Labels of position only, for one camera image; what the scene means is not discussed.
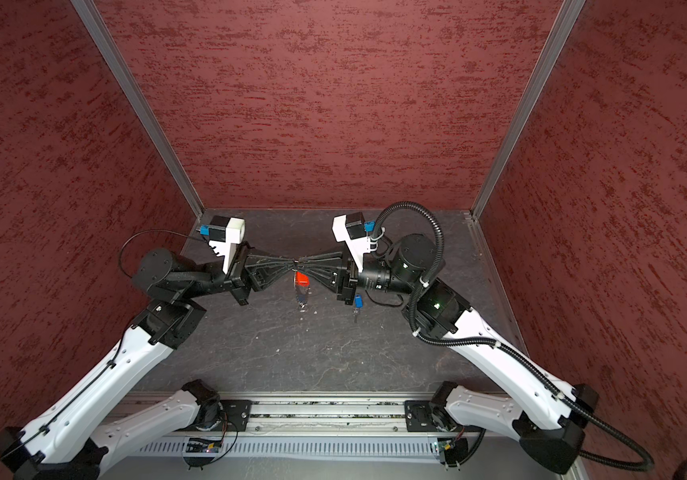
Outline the red capped key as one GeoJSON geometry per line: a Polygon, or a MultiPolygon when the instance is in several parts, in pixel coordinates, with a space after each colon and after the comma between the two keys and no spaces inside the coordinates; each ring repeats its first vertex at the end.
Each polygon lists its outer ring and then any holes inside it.
{"type": "Polygon", "coordinates": [[[310,278],[301,272],[297,272],[295,274],[295,284],[307,288],[310,286],[310,278]]]}

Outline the silver keyring with keys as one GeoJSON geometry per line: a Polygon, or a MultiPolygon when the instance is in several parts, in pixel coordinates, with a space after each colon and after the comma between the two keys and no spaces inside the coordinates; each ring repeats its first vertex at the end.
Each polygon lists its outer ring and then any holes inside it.
{"type": "Polygon", "coordinates": [[[295,274],[297,272],[301,272],[299,266],[294,267],[294,288],[295,288],[295,296],[297,300],[297,304],[299,307],[299,312],[305,313],[308,310],[309,306],[309,296],[310,296],[310,288],[311,288],[311,280],[310,280],[310,286],[305,288],[305,287],[300,287],[295,284],[295,274]]]}

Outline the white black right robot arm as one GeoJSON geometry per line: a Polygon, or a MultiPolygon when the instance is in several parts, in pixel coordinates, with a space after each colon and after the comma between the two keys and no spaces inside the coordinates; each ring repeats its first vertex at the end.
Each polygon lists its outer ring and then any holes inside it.
{"type": "Polygon", "coordinates": [[[433,410],[451,426],[475,426],[513,438],[527,456],[557,474],[569,472],[585,454],[595,391],[573,386],[531,363],[467,299],[441,279],[429,279],[433,266],[443,266],[435,241],[411,234],[377,254],[367,238],[347,240],[342,250],[304,257],[295,266],[347,302],[361,290],[405,296],[403,316],[413,336],[455,351],[509,396],[507,405],[495,406],[457,383],[445,382],[435,392],[433,410]]]}

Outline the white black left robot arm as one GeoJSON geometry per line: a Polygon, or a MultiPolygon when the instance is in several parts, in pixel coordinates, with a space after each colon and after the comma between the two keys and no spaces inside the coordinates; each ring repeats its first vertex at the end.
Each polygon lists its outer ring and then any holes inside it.
{"type": "Polygon", "coordinates": [[[201,380],[168,399],[113,424],[107,415],[153,368],[195,332],[207,311],[197,300],[230,292],[245,304],[293,271],[296,262],[237,250],[228,270],[197,264],[167,249],[149,252],[133,284],[150,298],[110,352],[66,395],[24,427],[0,432],[0,463],[17,479],[97,479],[120,460],[171,432],[193,427],[225,434],[233,415],[220,394],[201,380]]]}

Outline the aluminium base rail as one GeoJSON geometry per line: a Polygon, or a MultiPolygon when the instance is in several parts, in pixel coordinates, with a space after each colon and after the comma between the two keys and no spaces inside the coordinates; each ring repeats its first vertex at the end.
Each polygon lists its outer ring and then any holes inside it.
{"type": "Polygon", "coordinates": [[[557,430],[567,424],[569,408],[557,397],[535,398],[536,412],[527,413],[515,400],[501,395],[473,392],[449,386],[431,399],[403,398],[397,394],[357,395],[247,395],[221,399],[204,419],[199,406],[190,413],[181,392],[168,398],[139,395],[126,397],[97,428],[117,437],[133,421],[148,418],[156,440],[176,431],[195,436],[222,436],[226,428],[250,435],[397,435],[421,432],[457,432],[464,427],[483,428],[519,439],[515,422],[525,419],[541,430],[557,430]]]}

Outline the aluminium corner post left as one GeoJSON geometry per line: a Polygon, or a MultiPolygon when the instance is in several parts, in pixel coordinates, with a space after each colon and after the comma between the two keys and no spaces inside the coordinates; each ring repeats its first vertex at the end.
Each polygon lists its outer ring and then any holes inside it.
{"type": "Polygon", "coordinates": [[[95,46],[99,49],[117,84],[119,84],[123,94],[125,94],[147,136],[150,138],[159,156],[161,156],[169,174],[171,174],[175,184],[193,211],[195,218],[200,219],[205,213],[205,205],[184,166],[181,164],[181,160],[177,156],[173,145],[167,138],[163,127],[159,120],[157,120],[149,101],[145,98],[141,87],[131,72],[130,66],[123,58],[119,46],[113,40],[98,6],[95,2],[88,0],[72,0],[71,4],[95,46]]]}

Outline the aluminium corner post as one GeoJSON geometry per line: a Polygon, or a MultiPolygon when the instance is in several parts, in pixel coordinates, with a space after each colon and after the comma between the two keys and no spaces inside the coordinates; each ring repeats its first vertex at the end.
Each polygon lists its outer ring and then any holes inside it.
{"type": "Polygon", "coordinates": [[[491,164],[491,169],[487,176],[485,176],[485,181],[481,186],[481,191],[471,208],[471,219],[475,222],[480,222],[483,217],[483,212],[493,196],[495,191],[495,186],[497,182],[501,179],[507,164],[509,163],[509,158],[519,142],[529,118],[535,110],[537,102],[547,85],[547,80],[551,77],[551,72],[561,56],[563,48],[581,15],[581,10],[585,7],[585,0],[565,0],[561,2],[561,8],[557,12],[557,17],[553,26],[551,26],[551,31],[543,44],[543,49],[535,62],[535,67],[527,80],[527,85],[523,94],[521,94],[521,99],[517,102],[517,108],[515,108],[515,113],[513,118],[511,118],[511,123],[503,140],[501,140],[501,145],[495,158],[493,158],[493,163],[491,164]]]}
{"type": "Polygon", "coordinates": [[[113,40],[98,6],[95,2],[88,0],[72,0],[71,4],[95,46],[99,49],[117,84],[119,84],[123,94],[125,94],[147,136],[150,138],[159,156],[161,156],[169,174],[171,174],[175,184],[193,211],[195,218],[200,219],[205,213],[205,205],[184,166],[181,164],[181,160],[177,156],[173,145],[167,138],[163,127],[159,120],[157,120],[149,101],[145,98],[141,87],[131,72],[130,66],[123,58],[119,46],[113,40]]]}

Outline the aluminium corner post right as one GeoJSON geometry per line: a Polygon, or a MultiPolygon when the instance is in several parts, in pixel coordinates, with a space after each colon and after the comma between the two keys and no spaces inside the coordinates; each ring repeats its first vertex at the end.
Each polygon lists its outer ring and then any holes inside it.
{"type": "Polygon", "coordinates": [[[561,8],[557,12],[557,17],[553,26],[551,26],[551,31],[543,44],[543,49],[535,62],[535,67],[527,80],[527,85],[523,94],[521,94],[521,99],[517,102],[517,108],[515,108],[515,113],[513,118],[511,118],[511,123],[503,140],[501,140],[501,145],[495,158],[493,158],[493,163],[491,164],[491,169],[487,176],[485,176],[485,181],[481,186],[481,191],[471,208],[471,219],[475,222],[480,222],[483,217],[483,212],[493,196],[495,191],[495,186],[497,182],[501,179],[507,164],[509,163],[509,158],[519,142],[529,118],[535,110],[537,102],[547,85],[547,80],[551,77],[551,72],[561,56],[563,48],[581,15],[581,10],[585,7],[585,0],[565,0],[561,2],[561,8]]]}

